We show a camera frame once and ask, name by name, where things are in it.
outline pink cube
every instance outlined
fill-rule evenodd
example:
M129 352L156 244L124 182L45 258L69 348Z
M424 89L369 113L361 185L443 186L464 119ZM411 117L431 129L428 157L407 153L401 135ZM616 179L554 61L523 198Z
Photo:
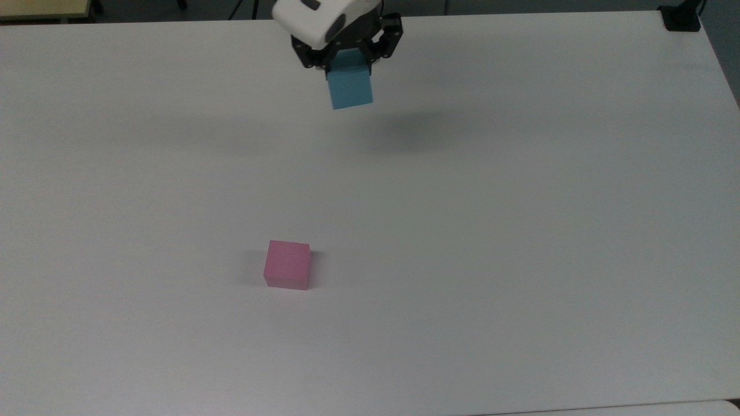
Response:
M308 244L270 240L264 273L267 286L308 290L310 268Z

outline table surface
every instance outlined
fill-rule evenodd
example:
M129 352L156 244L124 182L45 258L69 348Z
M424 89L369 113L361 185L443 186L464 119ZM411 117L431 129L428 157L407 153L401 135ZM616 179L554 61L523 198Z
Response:
M0 19L85 17L90 0L2 0Z
M272 21L0 27L3 413L737 396L740 112L704 31L405 29L334 111ZM270 239L311 244L309 291L266 286Z

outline black cable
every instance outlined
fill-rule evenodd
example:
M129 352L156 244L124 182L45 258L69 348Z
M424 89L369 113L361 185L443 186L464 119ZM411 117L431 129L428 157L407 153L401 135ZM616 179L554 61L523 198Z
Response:
M255 0L255 5L252 7L252 20L257 20L257 9L260 8L260 0Z
M234 15L236 14L236 11L239 9L239 6L241 6L241 2L242 2L242 0L239 0L239 2L237 2L236 7L234 7L234 10L232 11L232 14L229 16L229 20L231 20L231 19L234 18Z

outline robotic arm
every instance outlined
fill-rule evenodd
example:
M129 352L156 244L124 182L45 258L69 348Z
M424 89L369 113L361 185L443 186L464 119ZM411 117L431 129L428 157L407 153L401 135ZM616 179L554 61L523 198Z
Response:
M291 33L304 67L329 73L340 50L359 49L370 70L393 55L403 35L401 15L382 12L381 0L277 0L272 17Z

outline blue cube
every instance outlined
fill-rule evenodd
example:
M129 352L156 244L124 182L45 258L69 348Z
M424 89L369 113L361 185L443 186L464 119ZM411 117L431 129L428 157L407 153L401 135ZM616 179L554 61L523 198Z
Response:
M359 49L339 51L326 81L335 110L372 103L370 69Z

